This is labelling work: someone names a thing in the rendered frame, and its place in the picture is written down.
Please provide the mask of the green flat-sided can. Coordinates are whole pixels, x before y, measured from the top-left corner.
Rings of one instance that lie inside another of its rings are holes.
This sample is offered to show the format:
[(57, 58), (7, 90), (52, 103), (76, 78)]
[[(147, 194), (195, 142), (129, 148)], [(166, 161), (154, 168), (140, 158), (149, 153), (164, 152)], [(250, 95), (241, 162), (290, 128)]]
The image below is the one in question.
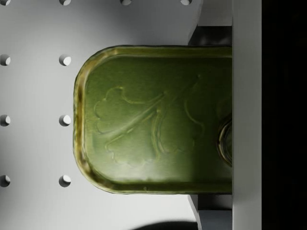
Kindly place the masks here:
[(73, 154), (115, 194), (232, 193), (230, 46), (112, 46), (73, 92)]

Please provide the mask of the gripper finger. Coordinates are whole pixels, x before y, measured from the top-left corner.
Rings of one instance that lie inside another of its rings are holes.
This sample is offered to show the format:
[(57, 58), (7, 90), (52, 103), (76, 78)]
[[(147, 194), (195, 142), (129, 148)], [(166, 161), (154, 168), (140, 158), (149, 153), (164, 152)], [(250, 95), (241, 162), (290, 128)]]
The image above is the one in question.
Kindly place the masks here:
[(233, 0), (202, 0), (189, 46), (232, 46)]
[(198, 230), (233, 230), (232, 195), (188, 195)]

